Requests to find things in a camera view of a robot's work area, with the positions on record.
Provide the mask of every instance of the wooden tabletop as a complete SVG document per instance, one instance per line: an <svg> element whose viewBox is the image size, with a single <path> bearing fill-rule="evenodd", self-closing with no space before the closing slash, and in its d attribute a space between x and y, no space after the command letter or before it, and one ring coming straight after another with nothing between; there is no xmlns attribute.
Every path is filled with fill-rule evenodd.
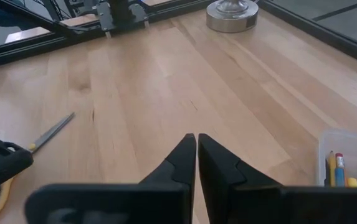
<svg viewBox="0 0 357 224"><path fill-rule="evenodd" d="M221 34L199 11L0 66L0 139L76 117L12 184L0 223L48 183L136 183L185 133L207 133L285 185L315 181L318 137L357 131L357 61L261 11ZM194 223L208 223L199 179Z"/></svg>

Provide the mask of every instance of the wood grain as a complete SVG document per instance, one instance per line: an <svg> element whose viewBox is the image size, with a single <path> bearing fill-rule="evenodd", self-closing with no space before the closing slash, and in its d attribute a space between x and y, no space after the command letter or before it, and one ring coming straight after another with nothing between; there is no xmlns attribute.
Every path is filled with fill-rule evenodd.
<svg viewBox="0 0 357 224"><path fill-rule="evenodd" d="M19 174L0 223L55 182L138 182L185 133L208 133L287 185L312 185L318 138L357 131L357 61L261 11L221 34L199 11L0 67L0 138L76 118ZM197 179L194 223L208 223Z"/></svg>

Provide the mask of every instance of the marker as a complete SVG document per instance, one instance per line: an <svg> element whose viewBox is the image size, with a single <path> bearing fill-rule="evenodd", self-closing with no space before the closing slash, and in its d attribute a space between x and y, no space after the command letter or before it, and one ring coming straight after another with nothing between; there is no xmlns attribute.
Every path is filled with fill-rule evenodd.
<svg viewBox="0 0 357 224"><path fill-rule="evenodd" d="M345 161L342 153L336 153L335 182L337 187L345 187Z"/></svg>
<svg viewBox="0 0 357 224"><path fill-rule="evenodd" d="M336 167L335 182L337 187L346 187L345 171L343 170L343 168Z"/></svg>
<svg viewBox="0 0 357 224"><path fill-rule="evenodd" d="M329 171L330 171L330 186L334 187L335 184L335 169L336 169L336 157L333 151L329 153Z"/></svg>

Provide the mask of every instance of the plastic container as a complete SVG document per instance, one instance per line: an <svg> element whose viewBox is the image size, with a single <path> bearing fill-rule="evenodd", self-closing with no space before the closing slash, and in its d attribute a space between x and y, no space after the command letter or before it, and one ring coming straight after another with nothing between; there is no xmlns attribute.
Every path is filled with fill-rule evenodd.
<svg viewBox="0 0 357 224"><path fill-rule="evenodd" d="M343 154L346 177L357 178L357 133L340 129L324 131L318 147L317 185L324 186L326 176L325 159L330 151Z"/></svg>

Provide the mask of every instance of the black machine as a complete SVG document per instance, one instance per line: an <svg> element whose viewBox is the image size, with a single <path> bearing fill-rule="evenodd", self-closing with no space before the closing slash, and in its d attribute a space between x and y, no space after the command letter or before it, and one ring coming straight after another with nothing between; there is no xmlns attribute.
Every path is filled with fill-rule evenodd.
<svg viewBox="0 0 357 224"><path fill-rule="evenodd" d="M285 187L200 134L201 184L211 224L357 223L357 189ZM192 222L196 140L187 134L138 184L55 184L34 192L31 224Z"/></svg>

